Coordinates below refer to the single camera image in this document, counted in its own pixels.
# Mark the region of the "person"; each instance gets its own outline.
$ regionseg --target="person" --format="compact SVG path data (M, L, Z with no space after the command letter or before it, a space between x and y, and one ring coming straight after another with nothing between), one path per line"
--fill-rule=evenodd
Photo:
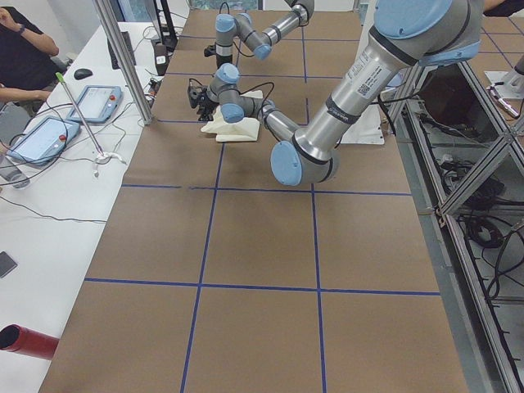
M0 7L0 102L19 102L33 115L56 86L59 50L14 7Z
M524 8L524 0L485 0L484 15L511 16Z

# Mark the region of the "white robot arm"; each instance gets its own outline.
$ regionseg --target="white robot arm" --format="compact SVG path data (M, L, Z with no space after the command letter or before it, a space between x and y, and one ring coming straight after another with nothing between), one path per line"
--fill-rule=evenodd
M241 97L238 69L228 62L228 42L239 36L265 58L272 45L293 28L309 22L313 0L286 0L290 14L262 34L251 28L245 16L229 16L226 30L217 21L217 62L222 63L209 87L188 91L192 107L208 114L221 105L224 119L236 123L257 117L279 142L271 166L282 184L320 183L337 171L334 149L378 94L399 70L414 66L447 66L471 59L480 47L483 0L378 0L369 44L343 80L306 127L299 127L268 100Z

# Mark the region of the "computer mouse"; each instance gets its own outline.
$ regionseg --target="computer mouse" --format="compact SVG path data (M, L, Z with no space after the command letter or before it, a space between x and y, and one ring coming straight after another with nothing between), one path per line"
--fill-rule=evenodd
M76 80L81 80L91 75L93 75L93 72L87 68L78 68L73 74Z

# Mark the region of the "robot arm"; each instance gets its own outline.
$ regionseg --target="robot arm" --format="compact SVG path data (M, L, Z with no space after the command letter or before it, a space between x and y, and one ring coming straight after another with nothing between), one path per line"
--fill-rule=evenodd
M233 39L239 37L258 59L264 60L271 53L273 45L297 27L306 26L313 16L314 0L285 1L291 11L262 33L253 29L251 17L246 13L236 16L219 14L215 24L215 45L208 47L205 54L216 55L217 68L224 63L232 63Z
M241 97L234 65L222 65L203 96L222 105L226 121L258 117L277 136L281 142L273 149L271 165L280 183L320 183L337 171L337 142L399 70L417 63L447 66L477 54L483 3L378 0L369 45L304 128L272 102Z

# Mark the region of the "red object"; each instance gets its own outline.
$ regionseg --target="red object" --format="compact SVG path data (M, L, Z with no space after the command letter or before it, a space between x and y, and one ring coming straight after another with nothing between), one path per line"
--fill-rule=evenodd
M0 332L0 350L51 360L58 339L18 325L9 325Z

